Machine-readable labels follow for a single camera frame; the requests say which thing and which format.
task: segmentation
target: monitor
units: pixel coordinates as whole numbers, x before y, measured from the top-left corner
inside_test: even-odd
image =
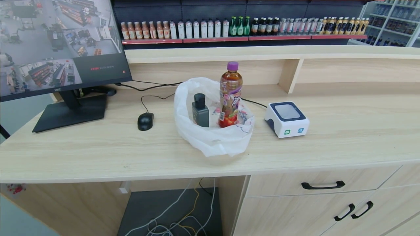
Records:
[[[110,0],[0,1],[0,102],[59,92],[33,132],[101,119],[106,95],[73,92],[132,80]]]

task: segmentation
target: drawer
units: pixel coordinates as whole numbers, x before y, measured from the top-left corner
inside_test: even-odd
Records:
[[[420,184],[420,164],[403,165],[381,188]]]
[[[398,165],[363,169],[252,175],[249,180],[246,197],[319,194],[377,189],[399,167]]]

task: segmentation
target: white plastic bag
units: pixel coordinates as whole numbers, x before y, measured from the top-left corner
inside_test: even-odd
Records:
[[[194,94],[206,96],[210,127],[204,128],[193,122],[192,103]],[[234,156],[246,150],[254,128],[254,115],[243,102],[239,103],[238,124],[220,128],[219,82],[208,78],[192,78],[180,84],[175,92],[175,124],[179,135],[206,157]]]

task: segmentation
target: purple bottle cap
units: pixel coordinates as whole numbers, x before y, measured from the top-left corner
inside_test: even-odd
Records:
[[[237,71],[239,68],[239,63],[236,61],[228,62],[228,71]]]

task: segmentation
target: counter top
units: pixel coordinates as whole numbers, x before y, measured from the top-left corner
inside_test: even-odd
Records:
[[[136,127],[145,112],[141,95],[166,96],[174,88],[122,89],[108,99],[99,121],[33,134],[39,115],[33,118],[0,145],[0,182],[235,176],[420,162],[418,91],[418,83],[298,84],[293,94],[277,85],[245,86],[243,97],[256,102],[295,102],[310,119],[307,135],[277,138],[263,120],[265,108],[248,102],[256,124],[245,153],[206,158],[177,134],[172,98],[144,98],[154,126]]]

